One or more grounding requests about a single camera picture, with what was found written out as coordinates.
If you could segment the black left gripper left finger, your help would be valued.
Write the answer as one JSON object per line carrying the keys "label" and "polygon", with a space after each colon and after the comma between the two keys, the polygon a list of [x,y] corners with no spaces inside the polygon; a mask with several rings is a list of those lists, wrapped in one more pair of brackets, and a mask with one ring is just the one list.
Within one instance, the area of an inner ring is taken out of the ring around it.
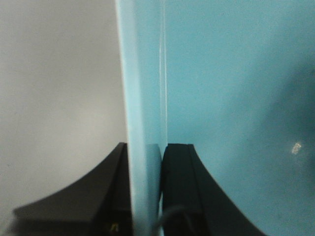
{"label": "black left gripper left finger", "polygon": [[131,236],[126,143],[73,184],[13,213],[9,236]]}

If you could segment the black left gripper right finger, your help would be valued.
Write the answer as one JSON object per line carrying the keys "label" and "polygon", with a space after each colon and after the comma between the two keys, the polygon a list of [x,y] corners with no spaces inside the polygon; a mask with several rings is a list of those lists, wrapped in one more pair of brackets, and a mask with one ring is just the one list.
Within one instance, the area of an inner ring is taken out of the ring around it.
{"label": "black left gripper right finger", "polygon": [[194,145],[169,144],[161,165],[166,236],[262,236],[209,174]]}

